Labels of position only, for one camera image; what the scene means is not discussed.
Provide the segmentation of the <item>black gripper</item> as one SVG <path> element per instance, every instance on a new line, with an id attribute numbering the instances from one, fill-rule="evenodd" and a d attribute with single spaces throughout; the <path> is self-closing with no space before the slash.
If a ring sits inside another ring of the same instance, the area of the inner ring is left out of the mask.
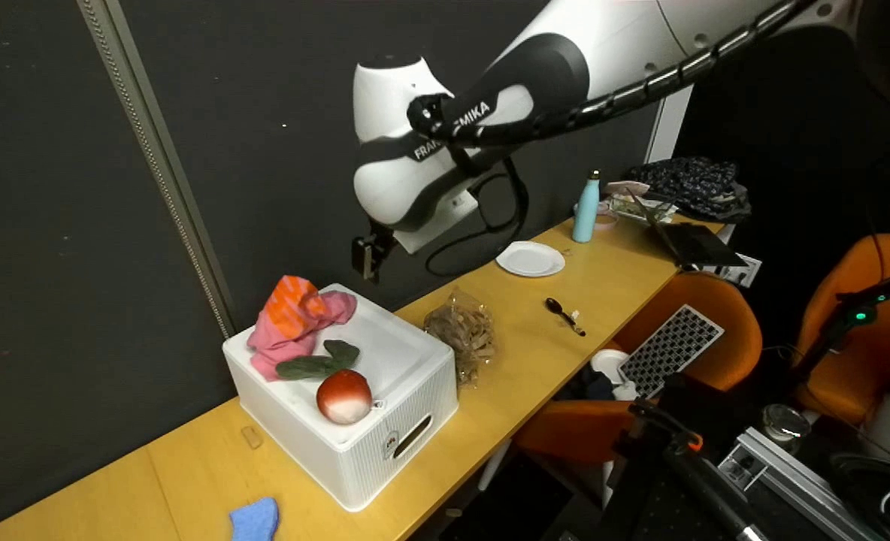
<path id="1" fill-rule="evenodd" d="M 395 239 L 389 232 L 369 232 L 353 241 L 353 269 L 364 283 L 377 283 L 385 258 L 395 254 Z"/>

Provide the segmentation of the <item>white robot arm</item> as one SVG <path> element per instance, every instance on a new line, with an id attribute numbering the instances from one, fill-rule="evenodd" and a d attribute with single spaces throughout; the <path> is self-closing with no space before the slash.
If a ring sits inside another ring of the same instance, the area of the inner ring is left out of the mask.
<path id="1" fill-rule="evenodd" d="M 353 266 L 377 279 L 392 250 L 417 254 L 463 222 L 471 190 L 516 149 L 663 99 L 715 62 L 842 0 L 547 0 L 463 91 L 427 61 L 361 62 L 353 190 L 369 232 Z"/>

